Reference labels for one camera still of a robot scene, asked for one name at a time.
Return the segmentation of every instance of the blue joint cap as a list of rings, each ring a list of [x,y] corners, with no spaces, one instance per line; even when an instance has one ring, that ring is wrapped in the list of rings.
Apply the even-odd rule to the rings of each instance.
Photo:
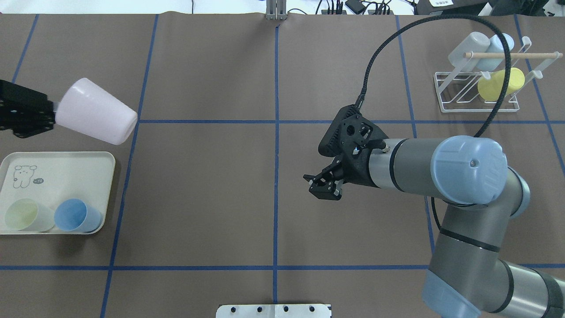
[[[477,318],[481,311],[429,269],[426,270],[422,299],[443,318]]]
[[[453,136],[432,155],[433,183],[444,197],[459,204],[487,204],[500,195],[507,178],[506,155],[489,138]]]
[[[529,186],[528,186],[528,183],[526,182],[526,180],[524,180],[524,178],[522,178],[521,175],[519,175],[516,172],[516,170],[512,169],[511,167],[508,167],[508,169],[510,169],[510,171],[512,171],[516,175],[516,177],[518,178],[518,181],[520,181],[520,186],[522,187],[522,202],[520,203],[518,210],[514,211],[514,213],[512,213],[510,215],[510,218],[515,218],[515,217],[518,217],[520,214],[522,214],[522,212],[524,212],[526,210],[526,208],[529,205],[531,195],[530,195]]]

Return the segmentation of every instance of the cartoon bear drawing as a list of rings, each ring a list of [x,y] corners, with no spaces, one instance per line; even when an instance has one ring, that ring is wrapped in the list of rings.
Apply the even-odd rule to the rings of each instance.
[[[27,188],[37,166],[15,166],[14,188]]]

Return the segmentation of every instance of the black rubber ring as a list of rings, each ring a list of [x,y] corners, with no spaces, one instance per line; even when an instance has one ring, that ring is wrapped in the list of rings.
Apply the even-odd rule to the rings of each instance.
[[[394,158],[396,156],[396,152],[398,151],[398,148],[400,148],[400,145],[402,145],[406,140],[408,139],[404,139],[401,140],[392,150],[392,153],[390,154],[390,163],[389,163],[389,172],[390,172],[390,179],[392,180],[392,183],[394,184],[394,186],[399,190],[404,192],[403,189],[400,188],[400,186],[398,186],[398,183],[396,183],[396,178],[394,177]]]
[[[538,272],[537,270],[531,268],[534,272],[540,275],[541,279],[544,280],[545,287],[547,287],[547,309],[541,318],[561,318],[563,317],[563,293],[559,284],[555,281],[553,276]]]
[[[470,237],[466,237],[465,235],[461,235],[450,230],[446,230],[444,227],[441,228],[440,233],[456,240],[460,240],[461,242],[474,245],[476,247],[483,248],[485,250],[498,253],[500,251],[500,247],[491,245],[489,243],[481,242],[479,240],[472,239]]]
[[[512,275],[512,270],[505,261],[499,261],[502,263],[502,265],[504,265],[504,267],[506,268],[506,273],[508,274],[508,294],[506,294],[506,299],[504,300],[502,305],[500,305],[500,307],[498,307],[498,309],[495,311],[489,311],[490,313],[499,313],[506,309],[506,307],[508,307],[508,304],[512,300],[512,296],[514,296],[514,275]]]

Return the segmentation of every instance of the robotic arm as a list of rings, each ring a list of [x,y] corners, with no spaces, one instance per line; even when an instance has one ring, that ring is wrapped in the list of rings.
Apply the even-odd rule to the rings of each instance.
[[[498,259],[508,222],[526,209],[530,193],[496,141],[390,139],[349,105],[318,152],[333,157],[318,175],[304,175],[318,199],[339,200],[342,185],[355,183],[448,203],[423,289],[426,305],[442,317],[565,317],[564,281]]]

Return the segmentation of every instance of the white label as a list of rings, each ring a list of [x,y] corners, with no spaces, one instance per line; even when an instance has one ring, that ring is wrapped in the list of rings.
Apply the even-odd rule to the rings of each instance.
[[[429,3],[431,3],[434,7],[445,7],[451,6],[453,4],[453,0],[429,0]]]

